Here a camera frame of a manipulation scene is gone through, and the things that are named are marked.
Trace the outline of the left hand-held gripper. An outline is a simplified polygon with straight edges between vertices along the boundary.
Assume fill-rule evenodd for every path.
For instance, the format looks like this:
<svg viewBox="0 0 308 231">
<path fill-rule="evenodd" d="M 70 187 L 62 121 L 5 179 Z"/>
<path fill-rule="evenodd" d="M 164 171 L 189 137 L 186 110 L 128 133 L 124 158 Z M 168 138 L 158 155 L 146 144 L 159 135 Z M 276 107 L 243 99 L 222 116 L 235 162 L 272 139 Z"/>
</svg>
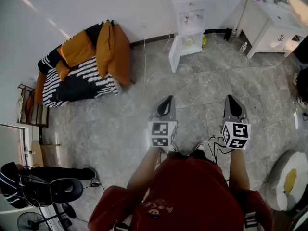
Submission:
<svg viewBox="0 0 308 231">
<path fill-rule="evenodd" d="M 178 128 L 175 116 L 174 96 L 167 95 L 154 105 L 147 124 L 148 139 L 151 147 L 166 149 L 171 146 Z"/>
</svg>

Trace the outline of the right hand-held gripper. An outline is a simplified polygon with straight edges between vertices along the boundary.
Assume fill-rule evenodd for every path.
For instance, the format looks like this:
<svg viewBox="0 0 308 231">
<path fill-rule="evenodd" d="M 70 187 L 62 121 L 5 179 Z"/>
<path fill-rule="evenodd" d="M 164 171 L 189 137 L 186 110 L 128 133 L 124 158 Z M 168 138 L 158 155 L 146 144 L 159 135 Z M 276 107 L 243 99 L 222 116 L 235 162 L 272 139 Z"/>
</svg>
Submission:
<svg viewBox="0 0 308 231">
<path fill-rule="evenodd" d="M 247 109 L 235 96 L 227 95 L 224 107 L 222 137 L 229 149 L 245 150 L 251 138 Z"/>
</svg>

